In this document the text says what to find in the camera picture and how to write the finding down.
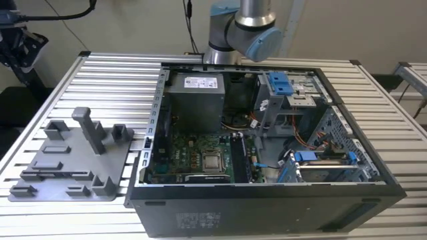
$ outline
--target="motherboard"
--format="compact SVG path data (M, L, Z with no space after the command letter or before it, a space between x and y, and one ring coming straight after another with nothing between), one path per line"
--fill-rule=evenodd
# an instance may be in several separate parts
M216 178L216 183L234 183L241 178L261 181L261 171L253 166L257 151L252 138L236 144L232 140L225 134L173 133L168 159L153 164L151 183L204 183L206 177Z

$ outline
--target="barcode label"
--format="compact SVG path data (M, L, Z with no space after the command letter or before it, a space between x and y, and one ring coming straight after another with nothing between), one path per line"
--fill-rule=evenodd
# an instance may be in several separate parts
M217 89L218 84L216 77L185 77L184 88L193 89Z

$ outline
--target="power supply label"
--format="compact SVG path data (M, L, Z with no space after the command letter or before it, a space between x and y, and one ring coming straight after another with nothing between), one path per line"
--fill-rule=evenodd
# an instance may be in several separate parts
M184 88L192 89L217 89L218 84L216 77L193 77L188 76L184 79Z
M176 213L178 229L216 229L220 226L220 212Z

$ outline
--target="connector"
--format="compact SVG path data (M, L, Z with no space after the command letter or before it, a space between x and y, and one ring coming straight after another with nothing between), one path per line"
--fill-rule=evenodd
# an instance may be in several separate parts
M19 15L9 10L0 10L0 28L13 27L19 22Z

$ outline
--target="aluminum extrusion table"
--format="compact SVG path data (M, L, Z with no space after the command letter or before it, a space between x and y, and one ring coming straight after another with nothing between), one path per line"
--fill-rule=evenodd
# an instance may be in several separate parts
M0 161L0 237L13 240L147 239L133 209L123 208L122 202L131 164L142 147L160 63L200 61L200 56L185 55L90 53L78 56ZM269 58L260 63L242 60L241 64L321 68L408 197L348 234L221 239L427 239L427 133L365 69L352 63ZM9 202L9 188L46 137L42 127L49 120L63 120L67 126L77 127L70 118L77 106L91 109L90 117L101 121L102 126L126 124L134 129L117 198L110 202Z

